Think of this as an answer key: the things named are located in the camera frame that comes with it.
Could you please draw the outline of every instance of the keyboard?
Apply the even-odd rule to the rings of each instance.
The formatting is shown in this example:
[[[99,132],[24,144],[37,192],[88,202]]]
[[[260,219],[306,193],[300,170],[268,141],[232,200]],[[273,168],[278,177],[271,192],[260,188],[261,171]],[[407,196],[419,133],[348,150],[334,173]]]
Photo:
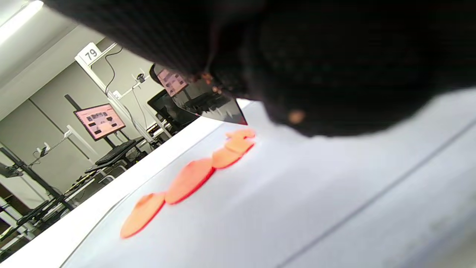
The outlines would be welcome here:
[[[123,144],[116,146],[112,150],[110,150],[105,156],[101,157],[98,161],[96,161],[96,165],[102,165],[112,161],[118,155],[122,154],[124,150],[129,148],[133,145],[136,141],[126,141]]]

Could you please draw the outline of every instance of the fluorescent light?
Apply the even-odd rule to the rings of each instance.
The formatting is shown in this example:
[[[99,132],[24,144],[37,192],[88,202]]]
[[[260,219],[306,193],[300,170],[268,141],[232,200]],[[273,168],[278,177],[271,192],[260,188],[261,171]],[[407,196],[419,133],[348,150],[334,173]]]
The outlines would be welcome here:
[[[43,2],[36,0],[9,19],[0,27],[0,45],[30,20],[43,6]]]

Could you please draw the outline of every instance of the ceiling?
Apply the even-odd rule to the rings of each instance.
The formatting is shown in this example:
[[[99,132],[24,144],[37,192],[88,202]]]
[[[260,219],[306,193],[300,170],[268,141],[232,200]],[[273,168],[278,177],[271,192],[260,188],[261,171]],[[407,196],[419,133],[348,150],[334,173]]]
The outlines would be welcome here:
[[[27,0],[0,0],[0,25]],[[47,7],[0,44],[0,120],[74,62],[100,34],[78,26]]]

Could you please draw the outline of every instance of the orange carrot slice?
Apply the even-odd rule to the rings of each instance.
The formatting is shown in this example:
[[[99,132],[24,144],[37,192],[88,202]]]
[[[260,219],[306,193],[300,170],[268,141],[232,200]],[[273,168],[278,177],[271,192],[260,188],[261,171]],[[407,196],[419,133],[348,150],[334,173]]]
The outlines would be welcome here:
[[[231,138],[225,143],[225,148],[243,156],[253,145],[255,145],[255,143],[249,140]]]
[[[225,168],[229,167],[232,164],[236,163],[241,158],[242,155],[230,151],[226,148],[220,149],[213,153],[213,167],[214,168]]]
[[[186,165],[165,194],[167,204],[177,204],[195,193],[212,176],[215,169],[211,158],[192,161]]]
[[[255,131],[252,129],[239,129],[233,133],[227,133],[228,138],[254,138],[256,136]]]
[[[142,231],[164,206],[165,193],[143,196],[122,225],[121,238],[129,238]]]

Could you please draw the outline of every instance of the black office chair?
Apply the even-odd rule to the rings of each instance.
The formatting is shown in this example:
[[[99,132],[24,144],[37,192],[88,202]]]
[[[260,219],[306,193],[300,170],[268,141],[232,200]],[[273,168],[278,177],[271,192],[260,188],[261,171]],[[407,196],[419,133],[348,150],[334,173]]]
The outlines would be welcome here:
[[[166,90],[159,92],[147,104],[157,112],[159,120],[165,119],[171,125],[172,134],[181,131],[198,118],[197,115],[179,108]]]

